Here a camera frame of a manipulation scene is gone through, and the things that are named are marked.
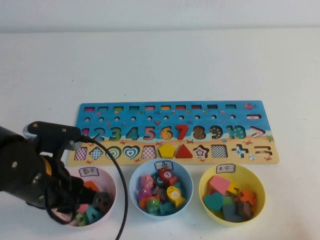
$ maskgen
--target green number 3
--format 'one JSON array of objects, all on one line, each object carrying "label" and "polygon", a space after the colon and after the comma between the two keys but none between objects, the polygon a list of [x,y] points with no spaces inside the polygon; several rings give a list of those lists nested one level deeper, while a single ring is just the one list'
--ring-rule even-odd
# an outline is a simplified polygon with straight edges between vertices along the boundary
[{"label": "green number 3", "polygon": [[118,141],[121,138],[121,128],[119,127],[113,127],[111,128],[112,136],[110,137],[109,141]]}]

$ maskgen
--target white wall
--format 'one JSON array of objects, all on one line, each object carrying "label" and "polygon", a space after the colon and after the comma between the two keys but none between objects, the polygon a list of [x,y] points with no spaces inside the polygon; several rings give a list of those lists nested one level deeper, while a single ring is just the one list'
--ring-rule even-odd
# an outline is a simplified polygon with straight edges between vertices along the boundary
[{"label": "white wall", "polygon": [[0,33],[320,26],[320,0],[0,0]]}]

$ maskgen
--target pink bowl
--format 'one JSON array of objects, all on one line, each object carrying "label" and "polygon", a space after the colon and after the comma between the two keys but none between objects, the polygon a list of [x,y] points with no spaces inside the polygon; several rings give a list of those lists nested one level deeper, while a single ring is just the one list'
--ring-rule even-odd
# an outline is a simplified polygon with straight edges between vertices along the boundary
[{"label": "pink bowl", "polygon": [[[75,221],[73,221],[68,226],[73,227],[73,228],[78,228],[81,230],[85,230],[85,229],[92,229],[102,223],[105,223],[109,219],[109,217],[114,209],[114,206],[115,206],[115,200],[116,200],[116,196],[117,196],[117,187],[116,187],[114,179],[106,171],[104,171],[100,168],[94,167],[94,166],[82,167],[82,168],[79,168],[78,170],[71,170],[69,172],[72,176],[82,178],[84,180],[84,182],[88,182],[88,181],[94,182],[94,184],[98,187],[100,192],[106,192],[109,194],[110,198],[113,200],[113,203],[112,203],[110,210],[100,220],[98,220],[92,224],[89,224],[86,226],[81,226],[81,227],[76,226]],[[68,216],[66,216],[65,214],[58,213],[58,212],[56,212],[56,214],[65,220],[68,219]]]}]

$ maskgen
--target yellow bowl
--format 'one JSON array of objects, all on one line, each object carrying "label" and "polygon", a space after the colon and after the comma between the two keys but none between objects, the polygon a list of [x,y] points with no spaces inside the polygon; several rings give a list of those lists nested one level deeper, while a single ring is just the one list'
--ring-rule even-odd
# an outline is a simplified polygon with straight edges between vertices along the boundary
[{"label": "yellow bowl", "polygon": [[[232,183],[238,184],[239,186],[241,186],[241,189],[246,189],[249,192],[256,193],[256,204],[252,208],[254,216],[251,220],[243,222],[226,221],[224,220],[222,212],[213,212],[206,207],[204,198],[209,194],[211,190],[209,187],[209,182],[214,175],[219,175],[220,177],[227,179]],[[254,220],[261,213],[266,202],[265,189],[259,178],[244,166],[231,163],[214,165],[213,167],[205,171],[199,183],[199,196],[204,210],[209,215],[209,217],[216,221],[218,224],[228,227],[239,226],[241,224],[248,223]]]}]

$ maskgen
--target yellow fish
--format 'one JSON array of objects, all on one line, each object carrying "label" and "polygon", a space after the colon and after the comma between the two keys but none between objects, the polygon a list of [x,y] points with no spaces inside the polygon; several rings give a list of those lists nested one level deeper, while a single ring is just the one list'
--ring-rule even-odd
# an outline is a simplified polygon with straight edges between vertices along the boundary
[{"label": "yellow fish", "polygon": [[181,196],[181,193],[178,188],[175,186],[170,186],[166,190],[166,194],[170,202],[175,204],[175,208],[178,209],[186,203],[186,199]]}]

